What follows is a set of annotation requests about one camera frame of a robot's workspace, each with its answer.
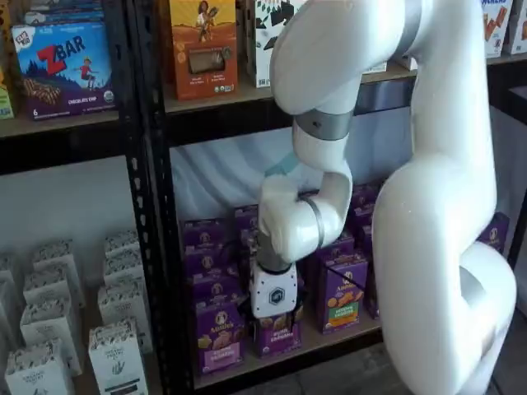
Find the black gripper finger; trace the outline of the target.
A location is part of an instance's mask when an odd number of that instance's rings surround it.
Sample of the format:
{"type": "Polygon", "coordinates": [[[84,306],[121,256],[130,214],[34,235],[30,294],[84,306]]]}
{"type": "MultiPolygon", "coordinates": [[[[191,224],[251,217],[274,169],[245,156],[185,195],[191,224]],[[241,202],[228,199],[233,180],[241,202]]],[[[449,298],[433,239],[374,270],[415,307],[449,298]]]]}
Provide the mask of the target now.
{"type": "Polygon", "coordinates": [[[297,289],[296,305],[291,312],[287,314],[288,329],[292,332],[293,327],[303,319],[304,301],[307,291],[304,288],[297,289]]]}
{"type": "Polygon", "coordinates": [[[244,319],[247,328],[249,330],[254,330],[256,318],[250,302],[242,302],[239,304],[239,314],[244,319]]]}

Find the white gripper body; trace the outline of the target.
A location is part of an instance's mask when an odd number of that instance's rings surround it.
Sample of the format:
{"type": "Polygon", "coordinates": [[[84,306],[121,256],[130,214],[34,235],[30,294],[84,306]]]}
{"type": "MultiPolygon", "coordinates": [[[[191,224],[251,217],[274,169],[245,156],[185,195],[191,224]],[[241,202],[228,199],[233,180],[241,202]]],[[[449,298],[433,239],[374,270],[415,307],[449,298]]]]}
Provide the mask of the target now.
{"type": "Polygon", "coordinates": [[[297,303],[298,280],[296,265],[285,272],[266,272],[259,264],[251,268],[250,303],[257,319],[291,312],[297,303]]]}

